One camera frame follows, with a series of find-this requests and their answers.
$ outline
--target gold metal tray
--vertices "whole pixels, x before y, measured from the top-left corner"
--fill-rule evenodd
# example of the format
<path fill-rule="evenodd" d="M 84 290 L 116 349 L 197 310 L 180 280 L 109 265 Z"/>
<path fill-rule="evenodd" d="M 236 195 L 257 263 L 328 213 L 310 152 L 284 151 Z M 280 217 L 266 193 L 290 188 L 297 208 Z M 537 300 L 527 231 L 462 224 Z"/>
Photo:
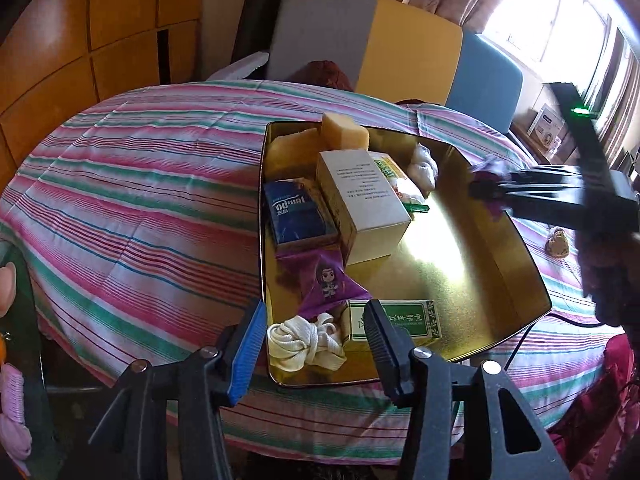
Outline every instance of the gold metal tray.
<path fill-rule="evenodd" d="M 318 125 L 271 123 L 263 150 L 275 137 Z M 411 134 L 367 129 L 370 149 L 388 153 L 403 169 L 416 142 L 421 142 L 431 150 L 439 175 L 436 191 L 428 198 L 431 210 L 415 214 L 396 252 L 347 266 L 349 276 L 379 300 L 434 300 L 443 337 L 430 346 L 452 361 L 491 348 L 551 310 L 538 268 L 511 219 L 503 214 L 493 221 L 482 203 L 468 197 L 469 163 L 456 148 Z M 300 297 L 276 281 L 278 267 L 262 193 L 260 232 L 268 323 L 283 322 L 296 315 Z M 378 378 L 369 351 L 346 356 L 335 372 L 308 365 L 296 373 L 271 364 L 269 370 L 281 386 L 336 386 Z"/>

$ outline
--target red fabric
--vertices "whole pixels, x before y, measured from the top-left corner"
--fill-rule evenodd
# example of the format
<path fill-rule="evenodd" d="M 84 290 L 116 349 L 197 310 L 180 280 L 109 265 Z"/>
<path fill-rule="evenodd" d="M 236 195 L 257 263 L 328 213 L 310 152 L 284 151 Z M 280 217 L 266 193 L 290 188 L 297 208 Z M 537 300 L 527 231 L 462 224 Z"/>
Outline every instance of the red fabric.
<path fill-rule="evenodd" d="M 596 480 L 609 469 L 638 428 L 638 388 L 626 388 L 633 374 L 633 352 L 625 334 L 609 340 L 604 375 L 580 394 L 548 433 L 577 480 Z"/>
<path fill-rule="evenodd" d="M 333 61 L 311 61 L 291 76 L 289 82 L 353 92 L 349 78 Z"/>

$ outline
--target sponge block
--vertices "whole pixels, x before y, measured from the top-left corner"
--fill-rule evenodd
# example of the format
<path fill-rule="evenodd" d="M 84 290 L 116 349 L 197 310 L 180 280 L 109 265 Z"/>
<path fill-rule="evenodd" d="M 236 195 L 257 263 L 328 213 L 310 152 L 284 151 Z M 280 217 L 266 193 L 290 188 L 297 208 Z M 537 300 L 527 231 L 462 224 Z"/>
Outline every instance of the sponge block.
<path fill-rule="evenodd" d="M 369 149 L 369 131 L 348 116 L 324 114 L 320 134 L 331 150 Z"/>
<path fill-rule="evenodd" d="M 326 142 L 316 128 L 276 137 L 268 145 L 264 157 L 264 179 L 271 181 L 314 176 L 318 153 L 327 149 Z"/>

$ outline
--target silver bolt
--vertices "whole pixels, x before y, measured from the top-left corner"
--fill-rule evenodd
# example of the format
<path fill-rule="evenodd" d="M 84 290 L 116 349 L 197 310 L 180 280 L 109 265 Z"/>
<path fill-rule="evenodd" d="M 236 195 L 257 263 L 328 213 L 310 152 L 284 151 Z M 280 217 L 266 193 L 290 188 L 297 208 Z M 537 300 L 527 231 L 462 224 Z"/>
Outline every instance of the silver bolt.
<path fill-rule="evenodd" d="M 149 366 L 149 361 L 145 359 L 136 359 L 130 364 L 130 366 L 133 373 L 140 374 L 147 369 L 147 367 Z"/>
<path fill-rule="evenodd" d="M 217 357 L 219 353 L 220 352 L 218 352 L 218 349 L 215 346 L 203 346 L 200 349 L 200 357 L 203 359 L 213 359 L 214 357 Z"/>
<path fill-rule="evenodd" d="M 482 370 L 490 375 L 497 375 L 501 372 L 502 367 L 500 366 L 500 363 L 495 361 L 485 361 L 482 363 Z"/>
<path fill-rule="evenodd" d="M 432 355 L 433 352 L 425 346 L 417 346 L 416 348 L 414 348 L 414 356 L 416 356 L 418 359 L 428 359 Z"/>

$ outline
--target yellow cushion panel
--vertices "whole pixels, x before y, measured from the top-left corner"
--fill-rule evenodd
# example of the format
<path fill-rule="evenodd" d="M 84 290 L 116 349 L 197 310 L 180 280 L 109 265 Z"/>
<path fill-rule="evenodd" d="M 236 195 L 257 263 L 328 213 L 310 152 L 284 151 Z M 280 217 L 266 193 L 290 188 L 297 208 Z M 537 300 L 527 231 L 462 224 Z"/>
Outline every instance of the yellow cushion panel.
<path fill-rule="evenodd" d="M 443 105 L 461 46 L 459 26 L 417 7 L 378 0 L 356 92 L 392 103 Z"/>

